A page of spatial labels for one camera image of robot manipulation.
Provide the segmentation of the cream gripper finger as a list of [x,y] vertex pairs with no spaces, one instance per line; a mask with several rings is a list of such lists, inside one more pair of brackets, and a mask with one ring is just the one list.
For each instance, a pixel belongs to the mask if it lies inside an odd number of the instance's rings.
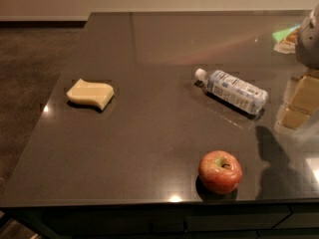
[[297,129],[301,127],[309,119],[309,115],[304,114],[299,111],[291,110],[290,108],[285,108],[281,124],[285,127]]
[[288,107],[305,114],[313,114],[319,108],[319,79],[310,75],[291,80],[292,94]]

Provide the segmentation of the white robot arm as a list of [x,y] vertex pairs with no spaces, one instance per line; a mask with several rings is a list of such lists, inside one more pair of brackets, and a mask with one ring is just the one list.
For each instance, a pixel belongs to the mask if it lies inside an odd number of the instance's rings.
[[295,54],[306,72],[287,83],[283,108],[277,117],[281,125],[291,129],[303,126],[319,109],[319,5],[297,31]]

